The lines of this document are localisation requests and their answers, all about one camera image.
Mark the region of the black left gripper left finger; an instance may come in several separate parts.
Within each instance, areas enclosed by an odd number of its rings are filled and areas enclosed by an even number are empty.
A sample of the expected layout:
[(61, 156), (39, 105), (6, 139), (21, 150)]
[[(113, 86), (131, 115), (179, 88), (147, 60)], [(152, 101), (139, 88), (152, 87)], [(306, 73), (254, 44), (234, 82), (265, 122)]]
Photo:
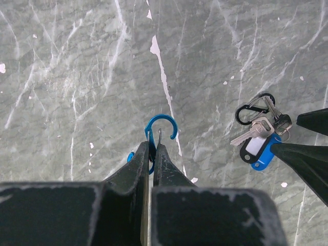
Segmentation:
[(1, 245), (146, 245), (148, 154), (103, 181), (1, 183)]

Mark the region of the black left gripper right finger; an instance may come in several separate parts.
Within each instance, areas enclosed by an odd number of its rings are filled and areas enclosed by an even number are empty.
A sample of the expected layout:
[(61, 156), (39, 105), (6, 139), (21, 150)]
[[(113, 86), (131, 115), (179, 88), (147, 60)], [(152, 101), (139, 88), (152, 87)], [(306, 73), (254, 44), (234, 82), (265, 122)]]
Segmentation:
[(287, 245), (277, 208), (261, 190), (194, 185), (157, 147), (153, 245)]

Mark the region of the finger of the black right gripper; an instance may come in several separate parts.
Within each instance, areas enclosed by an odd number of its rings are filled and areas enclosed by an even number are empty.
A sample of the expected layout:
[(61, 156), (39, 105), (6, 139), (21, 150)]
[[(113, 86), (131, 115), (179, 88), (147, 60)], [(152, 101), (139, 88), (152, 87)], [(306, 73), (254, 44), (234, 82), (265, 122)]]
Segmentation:
[(291, 167), (320, 198), (327, 199), (327, 146), (273, 144), (271, 152)]
[(328, 135), (328, 108), (298, 115), (296, 124), (308, 130)]

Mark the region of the blue key tag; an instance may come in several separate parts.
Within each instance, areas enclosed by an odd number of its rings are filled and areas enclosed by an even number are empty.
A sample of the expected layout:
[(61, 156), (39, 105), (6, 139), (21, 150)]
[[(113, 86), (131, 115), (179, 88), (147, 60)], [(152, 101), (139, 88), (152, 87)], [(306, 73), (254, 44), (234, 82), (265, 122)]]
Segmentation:
[(274, 153), (271, 152), (271, 146), (273, 144), (281, 144), (281, 137), (277, 134), (273, 134), (266, 144), (262, 154), (255, 163), (251, 164), (251, 167), (256, 171), (263, 171), (268, 167), (272, 159), (275, 157)]

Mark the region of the black carabiner keyring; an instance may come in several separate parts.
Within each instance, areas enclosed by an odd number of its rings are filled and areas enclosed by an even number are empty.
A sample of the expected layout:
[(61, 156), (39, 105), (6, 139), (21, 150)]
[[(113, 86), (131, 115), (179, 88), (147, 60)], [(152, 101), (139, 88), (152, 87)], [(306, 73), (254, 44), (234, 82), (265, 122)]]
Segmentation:
[(267, 106), (260, 106), (260, 101), (264, 101), (265, 97), (271, 99), (271, 101), (275, 105), (276, 100), (272, 94), (268, 92), (261, 93), (257, 95), (254, 99), (252, 99), (249, 103), (240, 106), (236, 110), (235, 112), (236, 121), (243, 126), (248, 126), (256, 118), (260, 117), (263, 114), (269, 113), (269, 109)]

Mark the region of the black key tag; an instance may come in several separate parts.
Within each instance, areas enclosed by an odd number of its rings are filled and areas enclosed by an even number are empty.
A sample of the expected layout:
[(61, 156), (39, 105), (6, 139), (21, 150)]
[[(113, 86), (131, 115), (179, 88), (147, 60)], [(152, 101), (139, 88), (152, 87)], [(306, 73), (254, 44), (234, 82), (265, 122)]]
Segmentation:
[(248, 164), (255, 163), (263, 153), (269, 140), (269, 138), (261, 137), (247, 139), (239, 151), (240, 158)]

